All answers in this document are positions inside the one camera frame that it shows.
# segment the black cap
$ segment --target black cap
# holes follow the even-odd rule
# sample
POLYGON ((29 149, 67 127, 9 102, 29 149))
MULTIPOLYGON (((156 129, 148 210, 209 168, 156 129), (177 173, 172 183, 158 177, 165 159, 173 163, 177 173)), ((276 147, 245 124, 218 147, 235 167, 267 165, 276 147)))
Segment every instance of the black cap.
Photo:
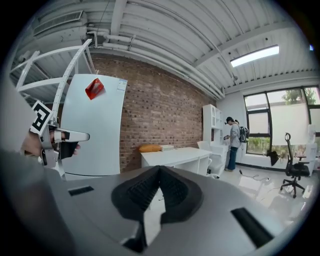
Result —
POLYGON ((230 116, 228 116, 228 117, 226 118, 226 122, 228 123, 229 121, 234 122, 233 118, 230 117, 230 116))

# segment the floor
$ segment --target floor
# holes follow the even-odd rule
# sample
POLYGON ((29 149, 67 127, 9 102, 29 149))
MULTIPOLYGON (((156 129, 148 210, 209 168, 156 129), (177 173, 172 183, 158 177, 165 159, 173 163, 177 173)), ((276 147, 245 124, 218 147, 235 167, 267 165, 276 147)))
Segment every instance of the floor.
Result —
POLYGON ((249 197, 257 200, 261 205, 275 213, 285 226, 288 226, 296 221, 301 214, 304 214, 303 209, 311 203, 313 196, 317 195, 319 178, 316 173, 313 173, 310 177, 301 177, 298 183, 305 188, 305 191, 302 194, 302 189, 297 188, 296 198, 293 198, 292 186, 286 186, 280 191, 284 179, 291 180, 291 177, 286 176, 281 171, 243 166, 237 166, 233 172, 224 171, 220 177, 220 180, 238 187, 249 197))
MULTIPOLYGON (((257 200, 261 205, 277 215, 284 226, 287 227, 304 214, 304 208, 311 203, 313 196, 317 195, 319 178, 316 173, 313 173, 311 177, 302 177, 298 183, 305 188, 305 192, 302 194, 302 189, 297 188, 296 198, 293 198, 292 186, 284 187, 280 191, 280 186, 283 184, 284 179, 291 180, 291 177, 280 171, 243 166, 237 166, 233 172, 224 171, 220 177, 221 181, 238 187, 249 197, 257 200)), ((165 201, 159 189, 153 198, 150 208, 144 213, 144 228, 148 244, 160 232, 160 217, 165 211, 165 201)))

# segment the white refrigerator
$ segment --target white refrigerator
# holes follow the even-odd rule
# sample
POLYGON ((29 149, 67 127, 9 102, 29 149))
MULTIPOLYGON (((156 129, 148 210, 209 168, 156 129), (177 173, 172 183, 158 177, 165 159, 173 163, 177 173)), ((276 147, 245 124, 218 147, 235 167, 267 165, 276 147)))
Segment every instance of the white refrigerator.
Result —
POLYGON ((61 128, 90 134, 77 155, 62 160, 67 180, 120 173, 120 125, 127 81, 96 74, 75 74, 63 105, 61 128), (104 89, 92 100, 85 89, 98 78, 104 89))

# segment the backpack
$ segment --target backpack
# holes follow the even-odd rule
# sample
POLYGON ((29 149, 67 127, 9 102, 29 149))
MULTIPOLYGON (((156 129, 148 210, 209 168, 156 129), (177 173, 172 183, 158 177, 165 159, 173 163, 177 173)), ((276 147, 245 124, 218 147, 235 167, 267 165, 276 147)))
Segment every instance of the backpack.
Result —
POLYGON ((243 126, 239 126, 240 129, 240 137, 239 137, 239 141, 241 143, 248 143, 248 138, 249 138, 249 130, 246 127, 243 126))

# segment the cable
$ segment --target cable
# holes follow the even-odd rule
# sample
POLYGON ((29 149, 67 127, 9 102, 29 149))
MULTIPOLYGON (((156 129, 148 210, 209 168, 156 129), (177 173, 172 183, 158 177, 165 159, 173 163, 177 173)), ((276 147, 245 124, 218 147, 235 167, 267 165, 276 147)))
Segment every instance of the cable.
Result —
POLYGON ((258 174, 257 174, 257 175, 254 175, 254 176, 249 176, 249 175, 244 175, 241 170, 239 170, 239 172, 240 172, 240 174, 241 174, 242 176, 250 177, 250 178, 254 179, 255 181, 262 181, 262 180, 264 180, 264 179, 266 179, 267 181, 270 180, 270 178, 268 178, 268 177, 265 177, 265 178, 262 178, 262 179, 256 179, 255 177, 259 177, 258 174))
POLYGON ((272 190, 279 190, 281 188, 281 186, 280 187, 274 187, 274 188, 271 188, 267 193, 265 193, 265 194, 268 194, 270 191, 272 191, 272 190))
POLYGON ((97 30, 96 30, 96 35, 95 35, 95 39, 94 39, 94 41, 96 41, 96 40, 97 40, 98 32, 99 32, 99 27, 100 27, 100 24, 101 24, 102 18, 104 17, 105 12, 106 12, 106 10, 107 10, 107 8, 108 8, 109 3, 110 3, 110 0, 108 0, 108 2, 107 2, 107 4, 106 4, 106 7, 104 8, 104 11, 103 11, 103 13, 102 13, 101 19, 100 19, 99 24, 98 24, 98 28, 97 28, 97 30))

